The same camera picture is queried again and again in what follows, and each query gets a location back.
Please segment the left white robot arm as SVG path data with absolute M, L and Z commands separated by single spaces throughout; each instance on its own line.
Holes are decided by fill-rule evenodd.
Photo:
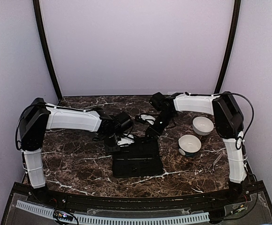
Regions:
M 53 129 L 84 130 L 97 134 L 107 153 L 119 152 L 134 143 L 128 132 L 133 121 L 126 112 L 109 115 L 102 108 L 75 109 L 46 103 L 36 98 L 21 113 L 15 131 L 15 147 L 23 156 L 23 167 L 34 189 L 34 197 L 41 204 L 52 201 L 52 193 L 45 189 L 42 147 L 45 133 Z

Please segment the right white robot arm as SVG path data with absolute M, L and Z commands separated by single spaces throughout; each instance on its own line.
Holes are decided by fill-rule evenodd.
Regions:
M 197 112 L 212 115 L 215 128 L 223 139 L 229 163 L 229 181 L 242 184 L 248 176 L 247 154 L 244 146 L 248 128 L 244 127 L 244 116 L 235 97 L 240 94 L 225 91 L 220 94 L 190 94 L 176 92 L 172 95 L 155 93 L 150 104 L 159 112 L 154 119 L 148 113 L 136 116 L 138 122 L 149 122 L 145 135 L 149 138 L 161 136 L 169 122 L 179 112 Z

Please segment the black hair clip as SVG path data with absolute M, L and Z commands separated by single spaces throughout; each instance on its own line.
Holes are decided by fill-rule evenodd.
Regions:
M 140 176 L 143 174 L 148 174 L 150 172 L 150 168 L 147 165 L 132 164 L 128 166 L 126 172 L 128 174 L 138 174 Z

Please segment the black zippered tool case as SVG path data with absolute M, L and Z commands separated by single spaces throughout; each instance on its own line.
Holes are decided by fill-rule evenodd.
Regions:
M 150 172 L 140 176 L 128 174 L 126 169 L 132 164 L 147 165 Z M 123 147 L 120 152 L 113 153 L 112 171 L 115 178 L 161 175 L 163 164 L 159 153 L 158 140 L 146 137 L 136 138 L 133 144 Z

